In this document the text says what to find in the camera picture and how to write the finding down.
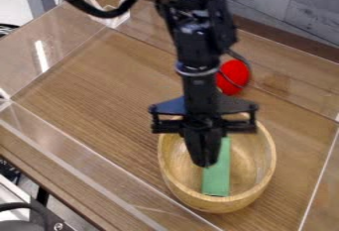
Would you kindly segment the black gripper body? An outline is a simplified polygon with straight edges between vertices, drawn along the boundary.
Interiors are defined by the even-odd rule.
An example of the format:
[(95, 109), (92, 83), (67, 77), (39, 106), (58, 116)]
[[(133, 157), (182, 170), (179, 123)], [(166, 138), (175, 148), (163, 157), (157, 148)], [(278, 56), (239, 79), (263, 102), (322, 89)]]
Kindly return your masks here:
[(182, 79), (183, 95), (149, 108), (155, 134), (183, 134), (185, 129), (221, 129), (223, 135), (257, 130), (258, 105), (254, 102), (222, 93), (213, 75), (183, 76)]

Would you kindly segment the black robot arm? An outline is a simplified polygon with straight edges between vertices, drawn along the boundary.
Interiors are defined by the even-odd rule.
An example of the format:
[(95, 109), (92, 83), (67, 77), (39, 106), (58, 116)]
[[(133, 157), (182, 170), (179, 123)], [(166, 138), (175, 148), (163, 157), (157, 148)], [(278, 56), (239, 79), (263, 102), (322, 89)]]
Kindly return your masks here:
[(238, 30), (226, 0), (149, 0), (155, 3), (177, 49), (183, 95), (150, 106), (153, 132), (185, 138), (194, 164), (219, 160), (229, 133), (257, 130), (258, 105), (218, 88), (221, 56), (233, 51)]

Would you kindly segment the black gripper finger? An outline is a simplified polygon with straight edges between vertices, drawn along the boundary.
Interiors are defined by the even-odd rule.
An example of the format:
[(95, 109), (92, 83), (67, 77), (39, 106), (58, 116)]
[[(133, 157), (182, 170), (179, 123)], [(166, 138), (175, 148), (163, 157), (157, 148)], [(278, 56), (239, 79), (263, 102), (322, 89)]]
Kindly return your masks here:
[(205, 136), (206, 167), (213, 166), (219, 160), (223, 137), (225, 137), (225, 134), (221, 128), (211, 129)]
[(205, 140), (202, 134), (191, 129), (186, 129), (185, 141), (194, 164), (203, 167), (206, 165), (206, 158), (203, 148)]

